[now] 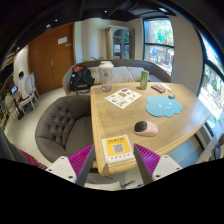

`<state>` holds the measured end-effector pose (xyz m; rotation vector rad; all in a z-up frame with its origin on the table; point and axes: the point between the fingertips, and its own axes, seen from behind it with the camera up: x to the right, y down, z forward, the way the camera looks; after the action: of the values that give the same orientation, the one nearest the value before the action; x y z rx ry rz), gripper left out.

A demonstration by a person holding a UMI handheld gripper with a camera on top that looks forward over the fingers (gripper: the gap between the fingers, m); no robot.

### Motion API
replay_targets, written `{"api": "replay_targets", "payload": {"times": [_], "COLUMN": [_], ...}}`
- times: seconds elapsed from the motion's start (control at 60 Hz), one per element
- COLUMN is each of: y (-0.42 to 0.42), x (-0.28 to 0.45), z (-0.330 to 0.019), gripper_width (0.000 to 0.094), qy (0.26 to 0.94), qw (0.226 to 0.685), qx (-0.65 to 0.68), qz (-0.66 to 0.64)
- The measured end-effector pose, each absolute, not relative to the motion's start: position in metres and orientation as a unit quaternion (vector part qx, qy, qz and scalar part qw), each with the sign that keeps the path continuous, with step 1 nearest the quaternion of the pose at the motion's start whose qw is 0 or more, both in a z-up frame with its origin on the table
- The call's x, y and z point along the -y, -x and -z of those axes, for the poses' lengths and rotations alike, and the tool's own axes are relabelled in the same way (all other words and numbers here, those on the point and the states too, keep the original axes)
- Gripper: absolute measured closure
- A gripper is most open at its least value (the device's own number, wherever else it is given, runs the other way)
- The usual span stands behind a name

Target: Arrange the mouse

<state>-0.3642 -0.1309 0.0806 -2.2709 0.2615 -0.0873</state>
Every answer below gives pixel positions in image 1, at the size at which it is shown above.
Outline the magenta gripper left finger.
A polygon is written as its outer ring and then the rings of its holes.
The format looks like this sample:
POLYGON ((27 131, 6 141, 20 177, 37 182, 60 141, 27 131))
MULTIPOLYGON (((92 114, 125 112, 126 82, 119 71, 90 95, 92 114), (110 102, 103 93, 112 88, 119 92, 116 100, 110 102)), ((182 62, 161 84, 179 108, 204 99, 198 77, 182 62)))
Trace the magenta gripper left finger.
POLYGON ((94 158, 95 147, 90 145, 69 157, 59 157, 46 171, 83 187, 94 158))

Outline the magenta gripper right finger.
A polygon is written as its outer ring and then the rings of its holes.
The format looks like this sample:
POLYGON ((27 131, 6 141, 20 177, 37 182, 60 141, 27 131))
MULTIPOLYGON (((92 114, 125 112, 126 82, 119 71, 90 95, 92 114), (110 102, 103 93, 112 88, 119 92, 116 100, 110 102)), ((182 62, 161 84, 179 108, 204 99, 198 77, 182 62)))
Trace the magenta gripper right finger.
POLYGON ((159 156, 138 144, 134 145, 134 156, 145 185, 182 169, 169 155, 159 156))

